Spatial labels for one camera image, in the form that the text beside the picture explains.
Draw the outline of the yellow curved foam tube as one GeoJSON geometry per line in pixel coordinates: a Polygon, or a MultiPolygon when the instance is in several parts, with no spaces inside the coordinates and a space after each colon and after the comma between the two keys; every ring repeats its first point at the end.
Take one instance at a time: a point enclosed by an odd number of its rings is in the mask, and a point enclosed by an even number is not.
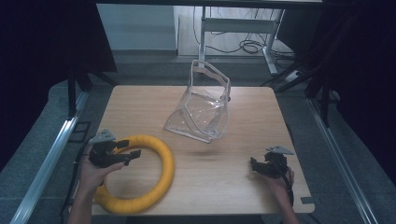
{"type": "MultiPolygon", "coordinates": [[[[153,149],[162,159],[161,177],[155,186],[146,194],[133,199],[120,199],[110,194],[106,186],[97,188],[94,200],[107,212],[117,215],[127,215],[142,212],[156,202],[169,190],[175,175],[175,162],[171,149],[165,142],[157,137],[138,134],[124,137],[122,140],[128,140],[128,147],[149,147],[153,149]]],[[[116,154],[120,154],[125,148],[114,149],[116,154]]]]}

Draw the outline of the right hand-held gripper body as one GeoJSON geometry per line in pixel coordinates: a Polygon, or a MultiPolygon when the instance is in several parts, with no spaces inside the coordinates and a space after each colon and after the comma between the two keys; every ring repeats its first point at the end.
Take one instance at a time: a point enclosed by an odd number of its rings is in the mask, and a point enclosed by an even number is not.
{"type": "Polygon", "coordinates": [[[257,172],[272,178],[280,178],[288,171],[287,155],[293,152],[282,146],[268,147],[264,162],[257,163],[257,172]]]}

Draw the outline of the dark curtain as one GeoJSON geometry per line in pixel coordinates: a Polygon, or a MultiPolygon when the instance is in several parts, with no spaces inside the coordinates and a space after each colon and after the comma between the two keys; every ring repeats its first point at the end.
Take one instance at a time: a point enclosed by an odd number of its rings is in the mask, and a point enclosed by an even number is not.
{"type": "Polygon", "coordinates": [[[116,70],[95,0],[0,0],[0,171],[53,85],[116,70]]]}
{"type": "Polygon", "coordinates": [[[312,68],[337,45],[309,90],[338,93],[339,113],[396,186],[396,0],[325,1],[288,9],[278,36],[312,68]]]}

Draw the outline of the person's left hand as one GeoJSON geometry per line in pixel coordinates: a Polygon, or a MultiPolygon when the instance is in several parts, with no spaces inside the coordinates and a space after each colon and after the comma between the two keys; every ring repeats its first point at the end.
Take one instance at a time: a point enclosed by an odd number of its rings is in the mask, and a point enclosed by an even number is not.
{"type": "Polygon", "coordinates": [[[100,168],[89,160],[88,155],[82,157],[81,165],[78,193],[85,196],[89,195],[90,197],[95,193],[108,174],[124,167],[123,162],[118,162],[106,168],[100,168]]]}

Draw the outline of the black metal stand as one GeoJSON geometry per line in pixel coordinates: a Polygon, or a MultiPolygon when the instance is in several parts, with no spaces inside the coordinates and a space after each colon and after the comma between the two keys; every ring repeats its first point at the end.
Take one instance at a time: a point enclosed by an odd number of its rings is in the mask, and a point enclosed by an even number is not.
{"type": "Polygon", "coordinates": [[[326,126],[329,126],[329,104],[330,84],[328,76],[325,74],[324,66],[320,63],[311,69],[305,69],[302,62],[294,61],[291,65],[286,66],[282,71],[276,68],[276,60],[265,56],[267,66],[272,78],[262,83],[263,86],[269,86],[275,89],[276,92],[287,91],[308,80],[308,84],[304,89],[304,96],[308,99],[313,99],[319,95],[319,114],[326,126]],[[291,82],[286,82],[287,77],[294,70],[298,70],[301,74],[291,82]]]}
{"type": "Polygon", "coordinates": [[[119,83],[96,69],[89,67],[86,64],[74,65],[67,72],[67,90],[68,90],[68,117],[72,118],[77,114],[77,91],[76,85],[79,85],[83,92],[89,92],[93,84],[89,78],[89,74],[98,77],[105,83],[112,87],[118,86],[119,83]]]}

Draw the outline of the white metal desk frame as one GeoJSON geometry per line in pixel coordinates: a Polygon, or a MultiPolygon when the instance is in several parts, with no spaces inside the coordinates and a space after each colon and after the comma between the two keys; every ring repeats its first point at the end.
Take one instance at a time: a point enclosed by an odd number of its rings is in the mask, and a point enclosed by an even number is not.
{"type": "Polygon", "coordinates": [[[273,44],[276,40],[276,34],[281,23],[283,9],[273,9],[272,14],[267,20],[263,19],[227,19],[227,18],[213,18],[206,16],[206,7],[202,7],[201,15],[201,29],[198,57],[201,61],[205,59],[205,34],[209,32],[225,32],[235,34],[257,34],[267,35],[264,46],[262,47],[262,54],[267,63],[271,75],[276,76],[278,71],[276,69],[275,60],[271,54],[273,44]]]}

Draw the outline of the aluminium rail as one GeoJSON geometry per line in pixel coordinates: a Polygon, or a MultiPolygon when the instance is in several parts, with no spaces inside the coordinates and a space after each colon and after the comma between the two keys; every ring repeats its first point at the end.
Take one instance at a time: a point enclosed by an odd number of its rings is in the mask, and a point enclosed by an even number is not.
{"type": "Polygon", "coordinates": [[[15,212],[13,218],[10,220],[9,224],[27,224],[30,216],[35,210],[40,196],[42,195],[48,181],[50,180],[50,176],[52,175],[53,170],[64,151],[69,137],[77,125],[81,111],[88,97],[89,94],[87,92],[82,92],[78,96],[77,110],[75,115],[64,122],[61,130],[49,149],[46,158],[37,171],[34,180],[32,181],[25,196],[21,200],[20,206],[15,212]]]}
{"type": "Polygon", "coordinates": [[[373,212],[372,206],[368,202],[368,199],[361,186],[357,182],[355,176],[352,174],[352,171],[350,170],[347,161],[332,134],[331,129],[327,127],[324,121],[321,119],[318,106],[312,99],[307,99],[306,102],[330,152],[332,153],[334,162],[344,179],[346,187],[361,215],[363,223],[378,224],[378,220],[373,212]]]}

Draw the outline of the white power strip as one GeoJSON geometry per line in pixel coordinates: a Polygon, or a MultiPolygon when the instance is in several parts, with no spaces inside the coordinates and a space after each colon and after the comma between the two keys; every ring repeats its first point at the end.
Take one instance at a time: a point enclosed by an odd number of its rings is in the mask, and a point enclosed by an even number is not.
{"type": "Polygon", "coordinates": [[[301,73],[298,70],[294,70],[287,77],[285,77],[286,82],[291,82],[296,79],[301,73]]]}

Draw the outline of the clear plastic bag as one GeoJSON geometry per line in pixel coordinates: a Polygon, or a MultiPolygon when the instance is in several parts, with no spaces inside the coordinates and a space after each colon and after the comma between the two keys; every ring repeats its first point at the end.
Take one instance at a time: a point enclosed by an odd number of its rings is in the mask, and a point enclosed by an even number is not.
{"type": "Polygon", "coordinates": [[[191,63],[187,89],[164,124],[165,130],[210,143],[228,124],[231,81],[210,63],[191,63]]]}

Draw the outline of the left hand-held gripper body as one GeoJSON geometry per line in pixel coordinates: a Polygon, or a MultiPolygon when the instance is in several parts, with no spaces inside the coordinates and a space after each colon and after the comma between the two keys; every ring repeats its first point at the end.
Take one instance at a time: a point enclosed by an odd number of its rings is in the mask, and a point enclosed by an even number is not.
{"type": "Polygon", "coordinates": [[[120,154],[114,152],[114,149],[120,149],[116,148],[117,142],[116,137],[110,130],[103,129],[89,141],[92,145],[89,160],[100,168],[106,168],[118,162],[128,165],[130,160],[124,160],[120,154]]]}

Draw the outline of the person's right hand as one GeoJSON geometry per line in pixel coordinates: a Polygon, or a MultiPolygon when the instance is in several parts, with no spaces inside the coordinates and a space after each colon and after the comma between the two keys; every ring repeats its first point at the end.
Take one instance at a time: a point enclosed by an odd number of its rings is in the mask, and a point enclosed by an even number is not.
{"type": "MultiPolygon", "coordinates": [[[[285,177],[287,178],[289,183],[293,185],[294,172],[291,170],[290,167],[286,172],[285,177]]],[[[263,175],[262,178],[265,180],[270,192],[273,194],[273,196],[276,198],[277,201],[283,203],[283,202],[288,202],[290,200],[288,194],[288,186],[282,177],[271,178],[266,175],[263,175]]]]}

